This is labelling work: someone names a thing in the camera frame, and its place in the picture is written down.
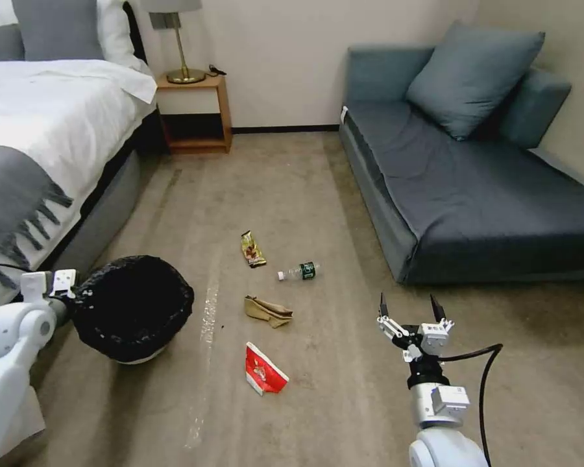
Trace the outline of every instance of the brass lamp base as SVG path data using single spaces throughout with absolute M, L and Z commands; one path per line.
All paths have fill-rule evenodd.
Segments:
M 167 81 L 173 84 L 193 84 L 203 81 L 206 72 L 197 69 L 179 69 L 167 73 Z

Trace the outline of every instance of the blanket fringe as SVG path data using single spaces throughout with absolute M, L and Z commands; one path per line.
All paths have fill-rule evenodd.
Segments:
M 62 206 L 63 208 L 69 208 L 73 203 L 73 199 L 67 196 L 60 186 L 56 185 L 54 182 L 51 183 L 51 185 L 47 188 L 47 191 L 44 193 L 43 198 L 35 207 L 35 211 L 24 221 L 22 221 L 16 228 L 16 231 L 9 234 L 7 238 L 3 241 L 2 245 L 0 246 L 0 254 L 12 260 L 17 266 L 26 269 L 30 268 L 30 261 L 28 260 L 28 258 L 26 258 L 26 255 L 18 246 L 16 234 L 20 234 L 21 236 L 23 236 L 28 242 L 30 242 L 30 244 L 35 250 L 39 251 L 43 248 L 43 246 L 33 236 L 30 226 L 33 226 L 35 229 L 37 229 L 37 231 L 43 236 L 43 238 L 45 238 L 46 240 L 50 240 L 50 235 L 47 233 L 47 230 L 41 224 L 40 215 L 43 214 L 54 225 L 60 225 L 60 221 L 58 220 L 56 215 L 54 215 L 54 213 L 47 207 L 47 204 L 45 203 L 46 200 L 55 202 L 59 206 Z M 9 276 L 7 276 L 1 270 L 0 284 L 3 287 L 6 287 L 11 290 L 19 289 L 19 284 L 16 284 Z

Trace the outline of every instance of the red wrapper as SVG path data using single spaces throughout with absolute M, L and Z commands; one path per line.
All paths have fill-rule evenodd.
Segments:
M 290 380 L 260 349 L 247 342 L 247 381 L 262 396 L 264 392 L 279 392 Z

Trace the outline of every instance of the gray sofa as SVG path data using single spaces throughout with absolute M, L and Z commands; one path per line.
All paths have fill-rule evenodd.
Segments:
M 405 101 L 432 48 L 348 52 L 340 136 L 401 283 L 584 278 L 584 187 L 528 149 L 570 91 L 531 69 L 467 141 Z

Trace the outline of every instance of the floor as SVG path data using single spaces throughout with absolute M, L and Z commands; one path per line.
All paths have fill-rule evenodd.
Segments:
M 505 344 L 485 412 L 496 466 L 584 465 L 584 283 L 397 285 L 337 134 L 236 136 L 229 156 L 149 167 L 106 260 L 166 259 L 195 289 L 193 315 L 163 354 L 134 367 L 62 329 L 33 372 L 47 430 L 17 465 L 407 466 L 408 366 L 376 327 L 381 291 L 404 323 L 431 320 L 435 293 L 457 323 L 450 353 Z M 248 229 L 265 267 L 241 255 Z M 311 260 L 322 266 L 315 280 L 277 282 L 278 270 Z M 247 294 L 294 320 L 252 320 Z M 261 398 L 245 381 L 247 341 L 289 375 L 280 394 Z M 445 370 L 476 401 L 483 366 Z M 463 432 L 478 442 L 477 417 L 474 404 Z

